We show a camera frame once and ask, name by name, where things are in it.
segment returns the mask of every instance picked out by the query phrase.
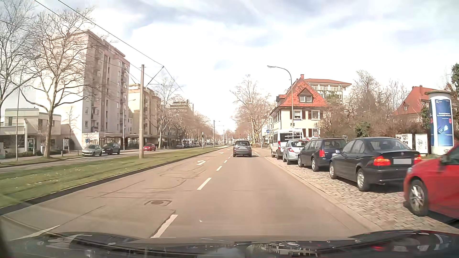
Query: road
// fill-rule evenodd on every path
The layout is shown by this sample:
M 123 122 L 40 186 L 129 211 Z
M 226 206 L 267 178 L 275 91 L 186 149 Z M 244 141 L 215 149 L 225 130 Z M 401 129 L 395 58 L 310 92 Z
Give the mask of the road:
M 150 154 L 155 154 L 155 153 L 162 153 L 162 152 L 170 152 L 170 151 L 178 151 L 178 150 L 183 150 L 183 149 L 162 149 L 162 150 L 157 150 L 157 151 L 144 151 L 145 155 L 150 155 Z M 138 156 L 139 151 L 126 151 L 126 152 L 121 152 L 119 155 L 118 154 L 113 154 L 113 155 L 102 155 L 102 156 L 86 156 L 86 157 L 76 157 L 76 158 L 70 158 L 67 160 L 63 161 L 55 161 L 55 162 L 49 162 L 49 163 L 39 163 L 39 164 L 30 164 L 30 165 L 23 165 L 23 166 L 16 166 L 16 167 L 4 167 L 0 168 L 0 173 L 6 173 L 6 172 L 14 172 L 18 170 L 24 170 L 24 169 L 33 169 L 33 168 L 48 168 L 52 166 L 58 166 L 58 165 L 70 165 L 70 164 L 76 164 L 80 162 L 87 162 L 87 161 L 94 161 L 94 160 L 101 160 L 101 159 L 112 159 L 112 158 L 118 158 L 118 157 L 129 157 L 129 156 Z
M 7 239 L 40 230 L 140 238 L 369 231 L 267 158 L 232 157 L 230 147 L 30 206 L 1 222 Z

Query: red car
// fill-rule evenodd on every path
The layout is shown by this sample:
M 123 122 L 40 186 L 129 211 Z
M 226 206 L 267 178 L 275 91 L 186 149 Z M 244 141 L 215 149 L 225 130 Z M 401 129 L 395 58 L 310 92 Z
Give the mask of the red car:
M 144 146 L 144 151 L 156 151 L 156 146 L 152 143 L 147 143 Z
M 410 167 L 403 194 L 415 215 L 425 216 L 431 210 L 459 219 L 459 144 L 440 158 Z

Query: car hood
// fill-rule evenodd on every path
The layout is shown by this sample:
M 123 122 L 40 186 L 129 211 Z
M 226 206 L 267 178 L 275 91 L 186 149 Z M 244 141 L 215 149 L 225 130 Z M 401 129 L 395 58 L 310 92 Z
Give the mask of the car hood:
M 427 230 L 391 230 L 361 234 L 350 237 L 316 238 L 310 236 L 206 236 L 140 239 L 94 232 L 45 233 L 39 236 L 9 241 L 14 254 L 44 252 L 46 247 L 66 250 L 86 250 L 100 253 L 152 252 L 222 256 L 228 253 L 266 257 L 271 254 L 301 254 L 325 256 L 331 254 L 379 252 L 456 252 L 459 235 Z

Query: car tail light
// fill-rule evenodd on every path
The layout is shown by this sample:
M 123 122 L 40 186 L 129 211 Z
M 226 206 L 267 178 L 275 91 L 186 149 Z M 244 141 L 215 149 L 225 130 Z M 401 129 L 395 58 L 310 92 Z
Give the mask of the car tail light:
M 422 161 L 421 154 L 418 154 L 418 156 L 414 158 L 414 164 L 419 163 L 421 161 Z
M 384 158 L 383 156 L 376 157 L 373 161 L 374 166 L 390 166 L 391 161 Z

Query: advertisement poster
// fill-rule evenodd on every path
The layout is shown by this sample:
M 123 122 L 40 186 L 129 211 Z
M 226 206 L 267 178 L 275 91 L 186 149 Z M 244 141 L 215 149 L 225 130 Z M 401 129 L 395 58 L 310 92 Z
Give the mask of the advertisement poster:
M 437 117 L 438 146 L 453 146 L 451 101 L 448 99 L 435 100 L 435 113 Z
M 431 130 L 431 146 L 434 146 L 434 128 L 433 128 L 433 117 L 432 117 L 432 105 L 433 105 L 433 100 L 430 100 L 429 103 L 429 128 Z

